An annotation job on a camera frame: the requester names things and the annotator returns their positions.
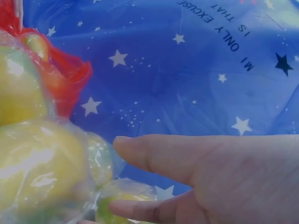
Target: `finger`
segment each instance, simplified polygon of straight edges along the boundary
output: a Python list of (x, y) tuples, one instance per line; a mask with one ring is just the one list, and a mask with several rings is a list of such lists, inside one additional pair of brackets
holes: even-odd
[(163, 201), (116, 200), (109, 204), (117, 216), (150, 223), (175, 223), (176, 211), (186, 193)]
[(231, 136), (179, 136), (150, 134), (117, 137), (114, 148), (129, 164), (194, 187), (200, 161), (231, 142)]
[(299, 146), (299, 135), (275, 136), (178, 136), (150, 134), (137, 138), (117, 137), (114, 148), (129, 164), (194, 187), (202, 171), (215, 174), (225, 164), (248, 158), (283, 160)]

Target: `white star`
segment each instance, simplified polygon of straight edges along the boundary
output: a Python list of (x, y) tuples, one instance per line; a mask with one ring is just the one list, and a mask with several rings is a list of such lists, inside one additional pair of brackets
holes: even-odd
[(157, 192), (157, 200), (166, 200), (166, 199), (174, 197), (173, 196), (174, 185), (172, 185), (171, 187), (169, 187), (165, 190), (160, 187), (157, 187), (157, 186), (155, 186), (155, 188), (156, 188), (156, 192)]
[(267, 4), (268, 9), (274, 10), (273, 3), (271, 2), (271, 0), (265, 0), (265, 3)]
[(115, 66), (118, 65), (118, 64), (126, 65), (125, 57), (126, 57), (127, 55), (128, 55), (128, 54), (121, 54), (121, 53), (119, 52), (119, 50), (116, 50), (115, 55), (109, 57), (109, 59), (113, 61), (113, 67), (115, 67)]
[(85, 117), (90, 113), (98, 114), (97, 106), (101, 104), (101, 101), (95, 102), (92, 97), (89, 98), (86, 104), (82, 104), (81, 107), (85, 109)]
[(184, 35), (179, 35), (179, 34), (176, 34), (176, 37), (173, 38), (173, 40), (176, 41), (177, 44), (180, 44), (181, 42), (185, 42)]
[(252, 129), (248, 126), (249, 119), (241, 120), (240, 118), (236, 117), (236, 124), (232, 126), (239, 131), (240, 135), (242, 136), (245, 131), (252, 132)]
[(48, 29), (47, 37), (51, 37), (55, 33), (56, 33), (56, 31), (55, 31), (55, 26), (54, 26), (53, 28)]
[(221, 81), (222, 83), (224, 83), (227, 80), (227, 78), (225, 77), (225, 74), (219, 74), (218, 80)]

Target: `blue fabric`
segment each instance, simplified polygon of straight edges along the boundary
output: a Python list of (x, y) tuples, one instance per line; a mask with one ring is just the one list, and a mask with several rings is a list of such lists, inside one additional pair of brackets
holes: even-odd
[[(92, 62), (94, 75), (71, 119), (110, 142), (117, 135), (299, 128), (297, 0), (24, 0), (24, 6), (25, 26)], [(175, 185), (175, 195), (188, 189), (129, 165), (122, 176), (162, 189)]]

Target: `plastic bag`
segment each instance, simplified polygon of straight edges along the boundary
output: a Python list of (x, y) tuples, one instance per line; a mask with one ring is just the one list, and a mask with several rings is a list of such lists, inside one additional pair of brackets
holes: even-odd
[(144, 223), (113, 215), (108, 205), (113, 200), (154, 201), (157, 199), (154, 187), (128, 178), (113, 180), (101, 191), (95, 220), (99, 224)]
[(0, 0), (0, 28), (19, 38), (27, 47), (55, 100), (58, 115), (68, 118), (92, 75), (91, 64), (54, 48), (47, 37), (35, 29), (20, 31), (11, 0)]
[(76, 223), (94, 203), (86, 135), (64, 124), (0, 127), (0, 223)]
[(23, 45), (0, 30), (0, 126), (55, 113), (40, 72)]
[(113, 147), (100, 136), (87, 133), (89, 164), (97, 189), (122, 172), (125, 161), (117, 155)]

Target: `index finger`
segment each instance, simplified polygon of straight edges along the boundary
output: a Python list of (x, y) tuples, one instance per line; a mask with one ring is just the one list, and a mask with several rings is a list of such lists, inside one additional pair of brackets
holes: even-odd
[(119, 136), (114, 140), (117, 153), (129, 164), (194, 187), (200, 161), (232, 136), (180, 136), (150, 134), (136, 138)]

